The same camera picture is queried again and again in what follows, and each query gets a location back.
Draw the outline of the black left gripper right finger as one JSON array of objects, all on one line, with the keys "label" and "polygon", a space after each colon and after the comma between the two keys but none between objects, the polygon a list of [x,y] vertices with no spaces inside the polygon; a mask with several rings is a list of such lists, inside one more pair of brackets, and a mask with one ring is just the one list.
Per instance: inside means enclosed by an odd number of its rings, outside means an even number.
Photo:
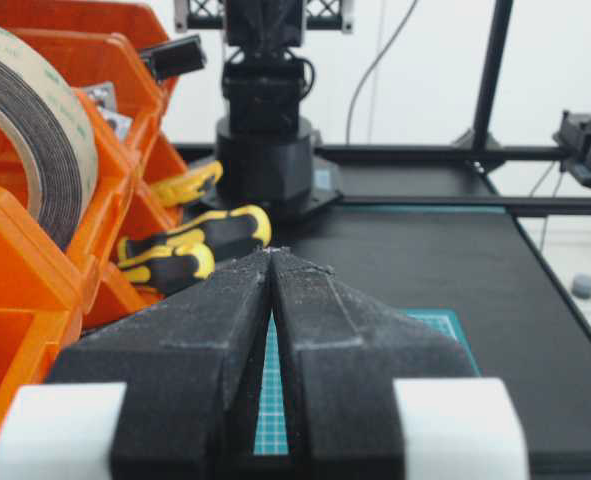
[{"label": "black left gripper right finger", "polygon": [[401,479],[396,379],[476,376],[456,340],[286,249],[272,253],[289,452],[306,479]]}]

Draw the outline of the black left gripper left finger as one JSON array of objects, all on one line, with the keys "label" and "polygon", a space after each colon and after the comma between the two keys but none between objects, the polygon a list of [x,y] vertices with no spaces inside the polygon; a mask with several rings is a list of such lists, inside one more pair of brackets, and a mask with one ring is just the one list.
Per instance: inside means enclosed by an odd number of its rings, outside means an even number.
[{"label": "black left gripper left finger", "polygon": [[49,384],[123,382],[116,479],[214,479],[254,450],[270,317],[256,251],[62,350]]}]

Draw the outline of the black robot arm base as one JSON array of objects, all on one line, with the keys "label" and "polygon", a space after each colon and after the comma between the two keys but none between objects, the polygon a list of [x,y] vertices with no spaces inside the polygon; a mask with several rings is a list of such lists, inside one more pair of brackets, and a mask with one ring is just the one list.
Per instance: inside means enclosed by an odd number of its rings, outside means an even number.
[{"label": "black robot arm base", "polygon": [[300,104],[315,81],[311,62],[293,53],[302,45],[301,1],[226,1],[226,42],[236,52],[224,64],[228,112],[216,125],[214,157],[223,167],[217,198],[227,207],[256,204],[275,222],[295,221],[334,202],[339,188],[316,187],[311,123]]}]

